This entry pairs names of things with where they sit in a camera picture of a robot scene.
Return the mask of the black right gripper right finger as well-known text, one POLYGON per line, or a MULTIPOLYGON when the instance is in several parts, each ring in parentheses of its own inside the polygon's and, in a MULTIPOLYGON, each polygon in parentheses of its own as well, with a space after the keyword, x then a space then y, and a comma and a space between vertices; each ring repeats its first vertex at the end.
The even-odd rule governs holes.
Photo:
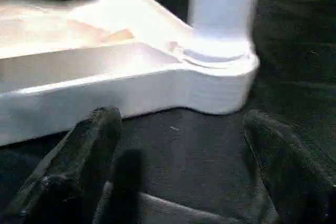
POLYGON ((258 110, 245 140, 283 223, 335 223, 335 161, 289 124, 258 110))

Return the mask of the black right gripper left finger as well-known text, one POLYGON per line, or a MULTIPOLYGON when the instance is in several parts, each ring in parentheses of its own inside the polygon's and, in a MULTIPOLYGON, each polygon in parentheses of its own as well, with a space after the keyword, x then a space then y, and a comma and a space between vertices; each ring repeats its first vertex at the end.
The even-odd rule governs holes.
POLYGON ((37 165, 1 223, 92 223, 121 135, 117 108, 97 108, 37 165))

